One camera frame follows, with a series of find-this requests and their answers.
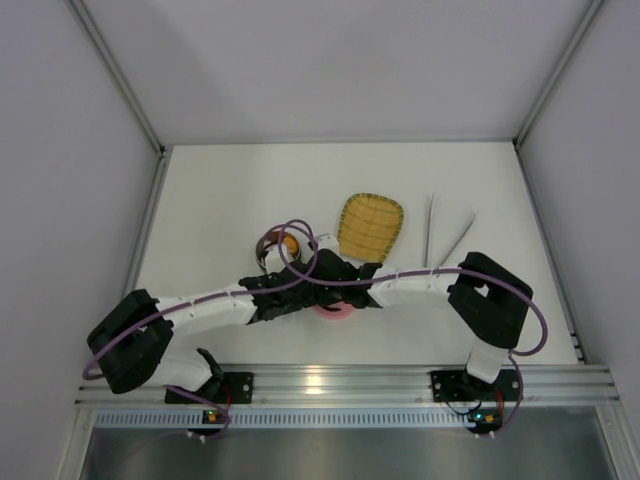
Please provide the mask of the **round steel lunch bowl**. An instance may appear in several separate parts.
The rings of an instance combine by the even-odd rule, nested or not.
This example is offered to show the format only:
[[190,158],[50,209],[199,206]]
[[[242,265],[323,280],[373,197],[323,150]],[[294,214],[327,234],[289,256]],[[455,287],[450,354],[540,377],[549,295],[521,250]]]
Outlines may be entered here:
[[[288,233],[288,232],[285,232],[285,233],[283,234],[282,241],[283,241],[283,239],[284,239],[284,238],[286,238],[286,237],[291,238],[291,237],[294,237],[294,236],[293,236],[292,234]],[[264,235],[264,236],[263,236],[263,237],[262,237],[262,238],[261,238],[261,239],[256,243],[256,246],[255,246],[255,258],[256,258],[256,262],[257,262],[257,264],[258,264],[258,265],[259,265],[263,270],[265,270],[265,268],[264,268],[264,263],[263,263],[264,256],[265,256],[265,254],[267,253],[267,251],[268,251],[271,247],[273,247],[273,246],[276,246],[276,245],[277,245],[277,243],[278,243],[278,239],[279,239],[279,233],[278,233],[277,231],[269,231],[269,232],[267,232],[267,233],[266,233],[266,234],[265,234],[265,235]],[[292,255],[292,254],[288,251],[288,249],[286,248],[287,253],[289,254],[289,256],[290,256],[293,260],[298,260],[298,259],[300,258],[300,256],[301,256],[301,247],[300,247],[300,243],[298,242],[298,244],[299,244],[299,253],[298,253],[297,255]]]

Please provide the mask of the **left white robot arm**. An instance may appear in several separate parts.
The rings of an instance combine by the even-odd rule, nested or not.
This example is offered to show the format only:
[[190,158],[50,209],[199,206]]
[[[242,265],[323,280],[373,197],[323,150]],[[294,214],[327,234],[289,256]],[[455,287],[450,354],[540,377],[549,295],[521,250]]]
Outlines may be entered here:
[[87,344],[112,393],[170,385],[207,400],[224,372],[208,348],[186,343],[218,328],[245,326],[310,308],[324,292],[280,273],[244,277],[195,296],[154,297],[130,292],[90,333]]

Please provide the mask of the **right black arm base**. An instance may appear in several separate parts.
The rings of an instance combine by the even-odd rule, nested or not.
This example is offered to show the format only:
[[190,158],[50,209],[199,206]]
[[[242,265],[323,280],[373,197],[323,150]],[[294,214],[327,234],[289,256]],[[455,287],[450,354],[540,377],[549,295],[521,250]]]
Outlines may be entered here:
[[522,386],[513,369],[502,369],[493,383],[473,377],[464,369],[434,370],[429,376],[436,403],[495,401],[498,394],[506,402],[515,402]]

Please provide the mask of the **pink round lid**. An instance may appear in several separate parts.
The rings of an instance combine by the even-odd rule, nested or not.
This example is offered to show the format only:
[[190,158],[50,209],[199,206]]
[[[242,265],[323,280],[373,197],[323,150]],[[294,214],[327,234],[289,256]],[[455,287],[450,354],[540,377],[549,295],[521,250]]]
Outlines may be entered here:
[[349,317],[355,308],[344,302],[338,302],[329,306],[314,306],[313,310],[321,318],[339,321]]

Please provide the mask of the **round yellow waffle toy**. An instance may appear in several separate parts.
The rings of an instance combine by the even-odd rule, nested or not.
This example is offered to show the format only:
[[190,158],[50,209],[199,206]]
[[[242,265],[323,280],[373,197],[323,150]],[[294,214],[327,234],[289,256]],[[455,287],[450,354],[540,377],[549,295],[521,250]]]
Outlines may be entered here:
[[297,255],[299,253],[299,244],[294,237],[284,238],[283,243],[292,255]]

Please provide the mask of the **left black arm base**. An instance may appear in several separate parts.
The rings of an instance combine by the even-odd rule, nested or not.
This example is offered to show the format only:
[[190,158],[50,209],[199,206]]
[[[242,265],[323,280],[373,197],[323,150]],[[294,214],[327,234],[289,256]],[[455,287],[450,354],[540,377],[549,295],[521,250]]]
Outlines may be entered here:
[[216,404],[251,404],[254,387],[252,372],[223,372],[210,378],[190,394]]

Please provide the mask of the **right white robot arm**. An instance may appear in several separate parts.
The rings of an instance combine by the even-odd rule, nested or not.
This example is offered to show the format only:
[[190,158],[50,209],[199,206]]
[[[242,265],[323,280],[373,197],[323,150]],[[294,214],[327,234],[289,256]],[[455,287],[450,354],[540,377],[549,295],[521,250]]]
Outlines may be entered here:
[[342,302],[355,309],[423,305],[457,316],[475,339],[466,373],[494,383],[519,343],[533,289],[487,255],[470,252],[457,267],[434,271],[392,269],[381,263],[352,265],[321,249],[310,277],[321,306]]

